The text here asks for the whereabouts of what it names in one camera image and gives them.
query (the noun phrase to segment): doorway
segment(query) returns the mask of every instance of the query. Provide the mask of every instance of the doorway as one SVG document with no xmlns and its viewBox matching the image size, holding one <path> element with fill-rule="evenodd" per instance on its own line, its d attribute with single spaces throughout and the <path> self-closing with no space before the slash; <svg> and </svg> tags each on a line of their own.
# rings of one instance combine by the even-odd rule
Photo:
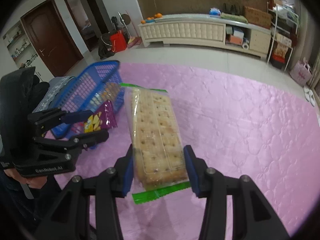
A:
<svg viewBox="0 0 320 240">
<path fill-rule="evenodd" d="M 63 76 L 83 58 L 57 10 L 46 0 L 21 17 L 37 53 L 54 76 Z"/>
<path fill-rule="evenodd" d="M 65 0 L 89 51 L 98 46 L 99 37 L 108 33 L 108 28 L 100 13 L 96 0 Z"/>
</svg>

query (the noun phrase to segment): black bag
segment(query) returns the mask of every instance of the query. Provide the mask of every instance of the black bag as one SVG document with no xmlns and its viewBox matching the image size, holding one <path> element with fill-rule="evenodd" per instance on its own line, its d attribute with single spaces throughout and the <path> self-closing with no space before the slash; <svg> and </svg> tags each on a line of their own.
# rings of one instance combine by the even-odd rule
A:
<svg viewBox="0 0 320 240">
<path fill-rule="evenodd" d="M 110 36 L 114 33 L 104 33 L 100 36 L 98 44 L 99 51 L 98 54 L 100 59 L 107 58 L 113 56 L 115 53 L 113 52 L 113 46 L 110 41 Z"/>
</svg>

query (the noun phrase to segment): gray patterned fabric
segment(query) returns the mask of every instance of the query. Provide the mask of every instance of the gray patterned fabric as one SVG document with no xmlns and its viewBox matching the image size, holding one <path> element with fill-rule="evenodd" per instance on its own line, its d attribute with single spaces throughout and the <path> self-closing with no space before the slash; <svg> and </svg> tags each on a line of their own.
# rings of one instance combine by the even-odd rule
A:
<svg viewBox="0 0 320 240">
<path fill-rule="evenodd" d="M 59 93 L 59 91 L 64 88 L 64 86 L 74 77 L 66 76 L 66 77 L 56 77 L 52 79 L 49 84 L 49 90 L 41 100 L 39 105 L 32 111 L 33 113 L 43 111 L 48 109 L 49 104 L 54 100 L 54 97 Z"/>
</svg>

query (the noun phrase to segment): blue plastic basket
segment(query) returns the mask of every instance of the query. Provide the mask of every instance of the blue plastic basket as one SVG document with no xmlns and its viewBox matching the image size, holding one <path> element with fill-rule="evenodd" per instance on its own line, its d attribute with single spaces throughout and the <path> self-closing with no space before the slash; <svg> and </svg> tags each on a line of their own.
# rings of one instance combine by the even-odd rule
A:
<svg viewBox="0 0 320 240">
<path fill-rule="evenodd" d="M 65 92 L 53 107 L 76 112 L 91 110 L 95 112 L 106 100 L 113 103 L 116 114 L 123 105 L 124 89 L 118 69 L 120 62 L 117 60 L 101 61 L 89 65 L 74 81 L 65 88 Z M 81 125 L 62 123 L 51 129 L 55 138 L 70 138 L 72 135 L 83 133 Z"/>
</svg>

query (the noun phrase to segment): curtain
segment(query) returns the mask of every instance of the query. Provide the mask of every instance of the curtain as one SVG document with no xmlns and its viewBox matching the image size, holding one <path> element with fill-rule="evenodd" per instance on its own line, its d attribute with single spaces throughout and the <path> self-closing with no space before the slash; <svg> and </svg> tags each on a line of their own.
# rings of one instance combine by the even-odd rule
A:
<svg viewBox="0 0 320 240">
<path fill-rule="evenodd" d="M 312 77 L 308 81 L 308 85 L 311 89 L 314 89 L 320 80 L 320 51 L 318 52 L 316 61 L 313 65 Z"/>
</svg>

